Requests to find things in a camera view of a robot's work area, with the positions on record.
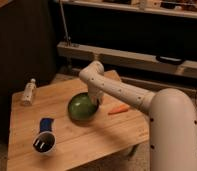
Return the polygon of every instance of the bottle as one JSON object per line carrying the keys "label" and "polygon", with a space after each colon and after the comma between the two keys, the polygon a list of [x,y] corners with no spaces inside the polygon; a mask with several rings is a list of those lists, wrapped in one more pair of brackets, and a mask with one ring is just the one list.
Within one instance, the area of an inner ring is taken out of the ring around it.
{"label": "bottle", "polygon": [[33,104],[35,93],[36,93],[36,80],[32,78],[30,82],[27,83],[25,86],[25,90],[21,98],[21,105],[31,106]]}

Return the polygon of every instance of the orange carrot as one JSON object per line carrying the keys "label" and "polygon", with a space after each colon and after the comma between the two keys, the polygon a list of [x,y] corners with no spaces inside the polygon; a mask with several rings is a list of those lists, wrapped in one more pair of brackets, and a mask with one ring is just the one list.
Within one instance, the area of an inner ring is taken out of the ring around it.
{"label": "orange carrot", "polygon": [[109,115],[114,115],[122,112],[127,112],[130,109],[130,106],[127,104],[121,104],[120,106],[112,108],[108,114]]}

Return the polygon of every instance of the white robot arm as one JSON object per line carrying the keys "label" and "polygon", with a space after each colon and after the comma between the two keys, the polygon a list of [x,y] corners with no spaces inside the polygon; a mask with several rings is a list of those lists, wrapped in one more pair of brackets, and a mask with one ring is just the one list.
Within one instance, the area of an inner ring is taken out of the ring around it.
{"label": "white robot arm", "polygon": [[102,64],[94,61],[79,77],[88,85],[93,103],[104,91],[149,115],[151,171],[197,171],[197,121],[190,98],[177,89],[154,93],[105,78],[103,73]]}

